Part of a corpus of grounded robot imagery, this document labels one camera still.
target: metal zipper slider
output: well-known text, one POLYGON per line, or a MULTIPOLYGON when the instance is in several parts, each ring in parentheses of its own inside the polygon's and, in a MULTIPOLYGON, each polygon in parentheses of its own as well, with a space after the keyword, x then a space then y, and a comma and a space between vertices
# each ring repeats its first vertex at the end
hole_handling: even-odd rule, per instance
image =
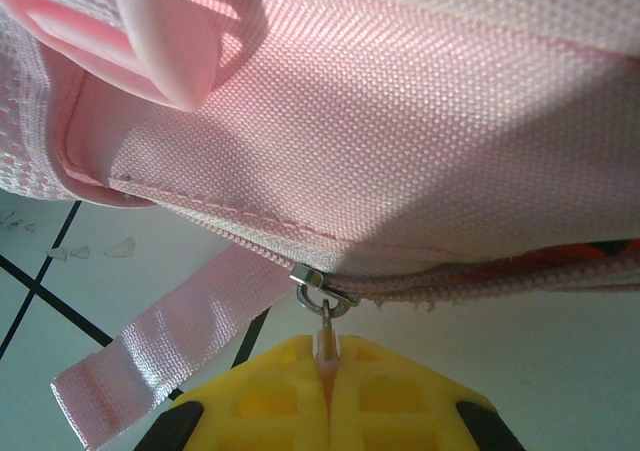
POLYGON ((338 291, 324 286, 323 274, 304 264, 295 264, 289 276, 298 282, 296 294, 300 304, 319 316, 324 315, 323 307, 309 298, 309 288, 320 291, 338 301, 338 304, 331 308, 332 318, 339 318, 349 311, 349 309, 360 304, 361 298, 359 294, 345 293, 344 291, 338 291))

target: pink webbing strap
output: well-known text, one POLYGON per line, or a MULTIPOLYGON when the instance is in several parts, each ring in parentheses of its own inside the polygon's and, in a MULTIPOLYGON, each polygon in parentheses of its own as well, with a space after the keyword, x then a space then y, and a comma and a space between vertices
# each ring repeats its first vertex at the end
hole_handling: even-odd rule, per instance
POLYGON ((291 289, 287 269, 234 245, 63 372, 51 387, 84 446, 133 425, 291 289))

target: white tile floor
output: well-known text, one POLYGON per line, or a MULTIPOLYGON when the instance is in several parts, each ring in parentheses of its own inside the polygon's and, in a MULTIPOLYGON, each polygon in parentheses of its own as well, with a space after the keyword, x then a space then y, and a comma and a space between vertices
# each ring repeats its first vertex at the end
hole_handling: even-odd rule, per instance
MULTIPOLYGON (((36 278, 70 210, 70 203, 0 192, 0 254, 36 278)), ((115 336, 226 244, 159 208, 121 211, 82 204, 62 246, 89 246, 91 256, 54 260, 42 284, 115 336), (136 240, 133 257, 104 256, 104 248, 129 237, 136 240)), ((0 337, 28 292, 0 270, 0 337)), ((376 341, 486 394, 530 451, 627 451, 640 443, 638 309, 640 293, 540 292, 440 304, 432 312, 404 304, 379 310, 364 303, 335 325, 338 332, 376 341)), ((270 311, 253 354, 296 334, 315 334, 318 325, 292 294, 270 311)), ((181 388, 192 389, 226 371, 242 338, 181 388)), ((2 449, 81 449, 49 382, 99 348, 40 298, 31 301, 0 359, 2 449)), ((133 449, 167 406, 106 449, 133 449)))

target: pink plastic buckle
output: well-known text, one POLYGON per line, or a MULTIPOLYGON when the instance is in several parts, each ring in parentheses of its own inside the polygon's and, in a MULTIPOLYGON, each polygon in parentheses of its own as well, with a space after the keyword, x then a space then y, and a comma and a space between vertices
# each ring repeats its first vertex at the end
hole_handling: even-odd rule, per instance
POLYGON ((197 109, 211 90, 219 39, 187 0, 114 0, 120 29, 53 0, 2 0, 43 43, 155 103, 197 109))

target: yellow plastic object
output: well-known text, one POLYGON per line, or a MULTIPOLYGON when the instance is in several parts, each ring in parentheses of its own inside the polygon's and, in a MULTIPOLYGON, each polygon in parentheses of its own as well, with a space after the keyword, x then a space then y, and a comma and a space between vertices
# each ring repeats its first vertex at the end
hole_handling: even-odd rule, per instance
POLYGON ((482 395, 370 341, 340 337, 331 412, 313 356, 298 336, 210 383, 174 407, 205 411, 186 451, 477 451, 456 410, 494 410, 482 395))

